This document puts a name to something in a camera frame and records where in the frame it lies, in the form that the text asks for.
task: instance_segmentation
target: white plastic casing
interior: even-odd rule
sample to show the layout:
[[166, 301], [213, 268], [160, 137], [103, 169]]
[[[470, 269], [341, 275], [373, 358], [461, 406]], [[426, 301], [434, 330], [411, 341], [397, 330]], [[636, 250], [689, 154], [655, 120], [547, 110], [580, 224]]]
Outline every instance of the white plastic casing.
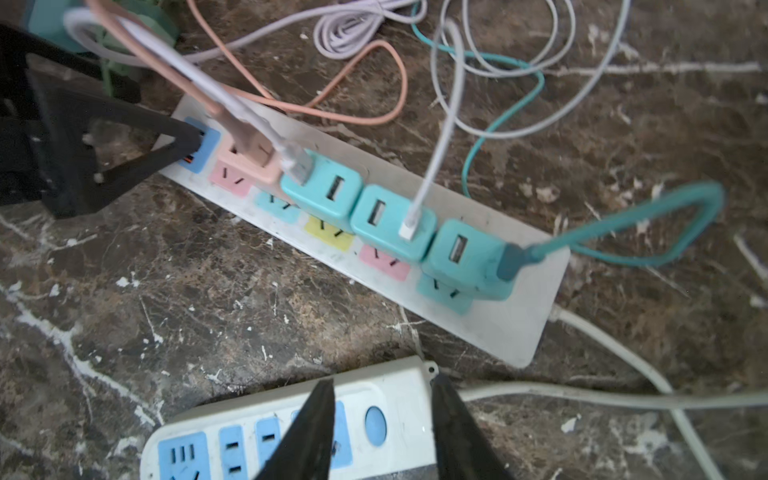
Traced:
[[[435, 463], [429, 382], [437, 375], [437, 368], [433, 362], [423, 362], [418, 356], [412, 356], [329, 377], [333, 378], [336, 401], [344, 404], [353, 448], [352, 464], [332, 469], [330, 478], [367, 478]], [[210, 477], [222, 480], [219, 431], [232, 425], [243, 428], [247, 475], [255, 478], [260, 464], [256, 422], [276, 416], [280, 421], [280, 438], [285, 438], [291, 414], [301, 409], [315, 384], [317, 380], [297, 383], [199, 406], [179, 415], [147, 440], [141, 454], [141, 479], [161, 479], [159, 442], [205, 432]], [[386, 419], [386, 440], [379, 447], [371, 444], [365, 430], [366, 412], [372, 406], [379, 407]]]

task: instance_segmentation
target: charging cable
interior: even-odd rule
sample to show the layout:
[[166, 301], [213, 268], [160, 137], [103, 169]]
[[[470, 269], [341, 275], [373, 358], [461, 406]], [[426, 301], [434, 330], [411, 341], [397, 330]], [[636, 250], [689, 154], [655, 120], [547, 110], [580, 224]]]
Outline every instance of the charging cable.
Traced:
[[435, 182], [435, 177], [437, 177], [437, 173], [442, 166], [442, 161], [445, 159], [445, 153], [448, 151], [448, 145], [451, 143], [451, 136], [453, 135], [454, 125], [458, 117], [458, 110], [462, 106], [465, 80], [464, 42], [462, 41], [462, 33], [458, 29], [458, 25], [450, 18], [446, 19], [445, 24], [441, 24], [435, 32], [435, 40], [432, 43], [429, 54], [429, 65], [432, 70], [437, 68], [437, 38], [442, 31], [448, 32], [456, 52], [456, 67], [453, 71], [453, 87], [451, 88], [451, 105], [446, 111], [447, 115], [440, 129], [440, 138], [437, 140], [435, 150], [432, 151], [432, 158], [429, 160], [424, 180], [422, 180], [416, 196], [406, 211], [406, 217], [400, 225], [399, 235], [407, 241], [413, 238], [416, 229], [419, 227], [419, 221], [422, 216], [422, 204], [429, 192], [429, 188]]

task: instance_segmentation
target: black plastic part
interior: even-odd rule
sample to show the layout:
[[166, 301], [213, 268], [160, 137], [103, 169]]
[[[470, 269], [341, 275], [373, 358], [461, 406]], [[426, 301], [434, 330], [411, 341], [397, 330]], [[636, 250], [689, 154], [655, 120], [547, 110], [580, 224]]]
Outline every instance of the black plastic part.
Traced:
[[333, 381], [320, 380], [257, 480], [327, 480], [335, 413]]
[[[70, 88], [66, 82], [44, 74], [28, 74], [43, 125], [49, 133], [45, 138], [32, 138], [41, 175], [49, 185], [42, 200], [56, 217], [97, 212], [154, 172], [200, 147], [200, 130], [186, 122], [104, 95]], [[91, 121], [96, 118], [142, 127], [174, 137], [175, 141], [100, 171], [93, 147], [83, 142]]]
[[[97, 62], [0, 24], [0, 205], [42, 200], [56, 218], [94, 213], [200, 147], [200, 131], [192, 125], [126, 103], [141, 99], [131, 79], [110, 72], [117, 100], [31, 71], [28, 54], [101, 80]], [[175, 140], [101, 171], [93, 148], [83, 142], [95, 119]]]
[[441, 480], [511, 480], [445, 375], [432, 380], [432, 428]]

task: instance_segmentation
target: blue power switch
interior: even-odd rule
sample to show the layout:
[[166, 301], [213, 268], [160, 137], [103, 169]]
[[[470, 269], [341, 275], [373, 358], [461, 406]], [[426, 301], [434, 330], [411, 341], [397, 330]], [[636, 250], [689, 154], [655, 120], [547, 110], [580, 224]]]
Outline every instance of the blue power switch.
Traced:
[[382, 446], [386, 440], [386, 420], [379, 407], [371, 407], [366, 412], [366, 435], [375, 447]]

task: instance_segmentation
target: yellow outlet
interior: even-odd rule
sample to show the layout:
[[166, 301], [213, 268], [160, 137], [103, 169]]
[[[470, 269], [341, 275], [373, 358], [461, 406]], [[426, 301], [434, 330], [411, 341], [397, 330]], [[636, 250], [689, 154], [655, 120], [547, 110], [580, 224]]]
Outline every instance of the yellow outlet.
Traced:
[[349, 246], [352, 245], [352, 240], [355, 239], [355, 236], [351, 233], [347, 233], [344, 230], [334, 227], [330, 223], [323, 222], [321, 219], [312, 217], [311, 215], [310, 221], [304, 226], [304, 231], [343, 252], [349, 250]]

